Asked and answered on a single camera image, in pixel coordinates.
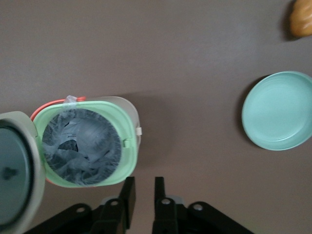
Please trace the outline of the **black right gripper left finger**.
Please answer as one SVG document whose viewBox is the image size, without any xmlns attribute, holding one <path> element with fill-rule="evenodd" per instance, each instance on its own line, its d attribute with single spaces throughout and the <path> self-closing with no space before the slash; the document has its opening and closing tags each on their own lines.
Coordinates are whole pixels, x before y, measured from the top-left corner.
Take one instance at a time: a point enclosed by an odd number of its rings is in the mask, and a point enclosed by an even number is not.
<svg viewBox="0 0 312 234">
<path fill-rule="evenodd" d="M 91 234 L 124 234 L 131 226 L 136 202 L 136 183 L 134 177 L 124 181 L 118 196 L 106 198 L 96 208 L 95 222 Z"/>
</svg>

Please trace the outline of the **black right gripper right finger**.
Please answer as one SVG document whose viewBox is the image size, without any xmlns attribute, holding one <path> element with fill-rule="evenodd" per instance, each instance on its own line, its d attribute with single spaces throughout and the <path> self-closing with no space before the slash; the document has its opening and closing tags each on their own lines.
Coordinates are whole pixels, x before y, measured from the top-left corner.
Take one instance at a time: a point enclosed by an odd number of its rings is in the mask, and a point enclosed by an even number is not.
<svg viewBox="0 0 312 234">
<path fill-rule="evenodd" d="M 176 234 L 176 203 L 166 196 L 163 177 L 155 178 L 154 211 L 152 234 Z"/>
</svg>

